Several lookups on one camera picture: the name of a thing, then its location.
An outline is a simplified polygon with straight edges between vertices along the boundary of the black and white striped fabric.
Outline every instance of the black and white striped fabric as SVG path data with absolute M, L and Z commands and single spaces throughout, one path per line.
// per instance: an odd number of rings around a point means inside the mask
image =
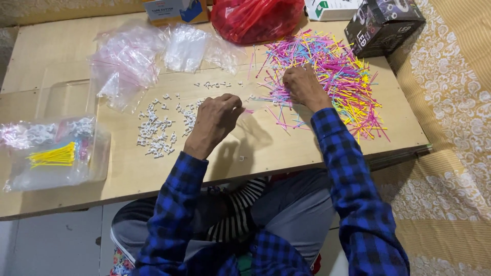
M 262 195 L 267 179 L 264 177 L 249 180 L 243 189 L 225 197 L 225 203 L 231 215 L 210 227 L 206 237 L 207 241 L 228 242 L 247 234 L 251 226 L 254 227 L 249 210 Z

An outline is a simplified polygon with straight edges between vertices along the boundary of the plastic bag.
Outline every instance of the plastic bag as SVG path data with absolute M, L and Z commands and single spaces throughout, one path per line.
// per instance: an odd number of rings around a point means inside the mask
M 206 48 L 204 59 L 220 66 L 234 76 L 239 71 L 239 65 L 243 64 L 247 58 L 244 47 L 232 44 L 218 35 L 211 37 Z
M 100 181 L 107 176 L 110 134 L 94 115 L 1 125 L 12 169 L 4 191 Z
M 98 97 L 107 97 L 110 108 L 133 114 L 144 91 L 157 82 L 156 55 L 165 50 L 168 35 L 144 21 L 131 20 L 98 34 L 94 41 L 98 50 L 88 58 L 91 89 Z
M 164 55 L 166 68 L 194 73 L 205 54 L 211 34 L 191 25 L 177 24 L 170 30 L 170 43 Z
M 271 41 L 293 31 L 304 5 L 303 0 L 218 0 L 213 5 L 211 22 L 230 42 Z

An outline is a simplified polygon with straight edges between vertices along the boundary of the left hand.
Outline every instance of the left hand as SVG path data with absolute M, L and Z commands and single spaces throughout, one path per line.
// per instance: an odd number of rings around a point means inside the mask
M 238 96 L 223 94 L 206 100 L 198 108 L 194 129 L 184 144 L 184 152 L 205 160 L 213 149 L 235 128 L 244 112 Z

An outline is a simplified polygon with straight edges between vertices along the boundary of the plastic container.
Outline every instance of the plastic container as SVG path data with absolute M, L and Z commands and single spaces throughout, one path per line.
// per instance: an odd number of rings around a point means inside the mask
M 111 136 L 97 122 L 98 98 L 91 93 L 87 76 L 85 62 L 56 64 L 46 69 L 35 119 L 8 126 L 12 170 L 5 191 L 48 189 L 106 179 Z M 41 129 L 44 134 L 35 140 L 29 136 L 31 129 Z M 54 160 L 44 155 L 46 152 L 57 153 L 56 160 L 66 161 L 66 152 L 73 153 L 73 157 L 65 165 L 58 161 L 54 165 L 45 161 Z

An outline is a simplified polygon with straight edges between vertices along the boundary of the wooden table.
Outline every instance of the wooden table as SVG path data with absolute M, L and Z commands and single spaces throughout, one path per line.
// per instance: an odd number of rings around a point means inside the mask
M 76 19 L 61 22 L 22 27 L 19 31 L 12 58 L 0 94 L 0 123 L 34 118 L 38 90 L 47 67 L 62 66 L 65 73 L 60 81 L 87 80 L 88 65 L 85 59 L 94 53 L 94 37 L 97 33 L 115 28 L 129 19 L 146 19 L 145 13 Z M 343 38 L 347 22 L 308 22 L 300 24 L 302 29 L 331 32 L 336 38 Z M 197 25 L 201 29 L 213 31 L 211 24 Z M 102 183 L 88 183 L 75 187 L 62 187 L 30 192 L 0 193 L 0 218 L 11 220 L 54 212 L 65 212 L 95 205 L 137 199 L 156 195 L 170 172 L 178 151 L 182 149 L 185 137 L 182 115 L 174 109 L 177 102 L 188 104 L 196 99 L 217 96 L 226 92 L 235 93 L 243 99 L 250 94 L 266 94 L 266 88 L 258 88 L 255 78 L 265 56 L 264 46 L 258 46 L 251 77 L 247 80 L 249 61 L 253 52 L 247 47 L 248 60 L 239 73 L 232 76 L 216 66 L 203 62 L 196 74 L 162 72 L 155 88 L 150 89 L 139 110 L 145 110 L 154 98 L 162 99 L 168 93 L 169 111 L 158 110 L 160 117 L 168 115 L 176 120 L 171 130 L 178 134 L 174 145 L 176 152 L 160 159 L 145 156 L 147 148 L 136 146 L 138 128 L 141 124 L 137 115 L 120 114 L 103 104 L 99 104 L 98 120 L 111 131 L 111 150 L 108 177 Z M 404 94 L 384 57 L 371 58 L 372 73 L 378 71 L 379 85 L 373 86 L 373 97 L 383 105 L 380 110 L 384 126 L 388 128 L 385 138 L 360 142 L 365 155 L 417 147 L 428 143 L 419 123 L 412 113 Z M 223 82 L 232 87 L 207 90 L 193 83 Z M 244 86 L 237 85 L 243 81 Z M 181 99 L 174 98 L 180 93 Z M 311 115 L 300 111 L 308 120 Z M 245 156 L 240 162 L 239 156 Z M 309 130 L 284 131 L 275 125 L 275 120 L 264 110 L 238 124 L 209 157 L 210 164 L 205 175 L 204 185 L 212 185 L 226 179 L 249 178 L 267 175 L 278 171 L 295 170 L 318 166 L 323 162 L 314 134 Z M 10 165 L 5 152 L 0 158 L 0 180 L 5 181 Z

